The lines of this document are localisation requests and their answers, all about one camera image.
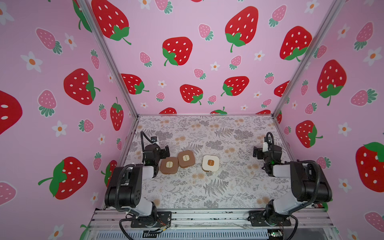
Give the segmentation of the tan brown case lid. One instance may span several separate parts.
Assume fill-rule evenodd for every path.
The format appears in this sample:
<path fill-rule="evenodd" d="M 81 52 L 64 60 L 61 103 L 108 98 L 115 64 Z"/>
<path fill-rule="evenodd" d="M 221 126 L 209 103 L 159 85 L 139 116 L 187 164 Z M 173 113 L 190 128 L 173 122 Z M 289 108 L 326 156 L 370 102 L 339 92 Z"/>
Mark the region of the tan brown case lid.
<path fill-rule="evenodd" d="M 173 175 L 178 172 L 179 161 L 176 157 L 168 157 L 161 160 L 160 171 L 164 175 Z"/>

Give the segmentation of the cream case lid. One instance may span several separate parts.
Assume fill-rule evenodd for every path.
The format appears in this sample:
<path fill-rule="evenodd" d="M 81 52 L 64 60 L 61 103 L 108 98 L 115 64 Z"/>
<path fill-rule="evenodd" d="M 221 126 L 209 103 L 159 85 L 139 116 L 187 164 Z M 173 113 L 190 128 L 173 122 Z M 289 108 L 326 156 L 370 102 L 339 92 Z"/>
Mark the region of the cream case lid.
<path fill-rule="evenodd" d="M 205 172 L 217 172 L 220 168 L 220 159 L 217 156 L 204 155 L 202 169 Z"/>

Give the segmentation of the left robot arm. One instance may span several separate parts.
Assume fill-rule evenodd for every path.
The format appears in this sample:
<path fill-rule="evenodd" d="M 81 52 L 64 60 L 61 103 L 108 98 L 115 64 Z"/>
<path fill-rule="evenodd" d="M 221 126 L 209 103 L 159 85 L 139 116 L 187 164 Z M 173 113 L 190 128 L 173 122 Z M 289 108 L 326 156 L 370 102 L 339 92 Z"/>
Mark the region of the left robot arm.
<path fill-rule="evenodd" d="M 150 234 L 159 234 L 171 225 L 171 212 L 159 212 L 156 204 L 142 196 L 142 184 L 145 179 L 155 178 L 159 172 L 160 160 L 170 156 L 168 146 L 162 149 L 158 138 L 148 136 L 141 131 L 143 160 L 140 164 L 117 167 L 105 194 L 106 207 L 123 212 L 126 217 L 119 221 L 121 229 L 124 222 L 130 222 L 131 228 L 155 228 Z"/>

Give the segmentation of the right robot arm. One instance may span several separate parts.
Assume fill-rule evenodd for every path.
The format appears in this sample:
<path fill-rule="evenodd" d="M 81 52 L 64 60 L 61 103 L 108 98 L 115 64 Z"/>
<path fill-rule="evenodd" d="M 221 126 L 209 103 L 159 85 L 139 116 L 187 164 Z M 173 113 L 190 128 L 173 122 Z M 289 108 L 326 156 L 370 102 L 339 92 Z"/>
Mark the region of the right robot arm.
<path fill-rule="evenodd" d="M 290 226 L 293 213 L 312 204 L 326 203 L 332 199 L 331 187 L 320 165 L 311 160 L 281 161 L 282 148 L 268 132 L 262 148 L 254 147 L 253 157 L 263 160 L 262 169 L 269 177 L 288 179 L 290 191 L 276 200 L 270 200 L 262 211 L 250 211 L 248 221 L 253 227 Z"/>

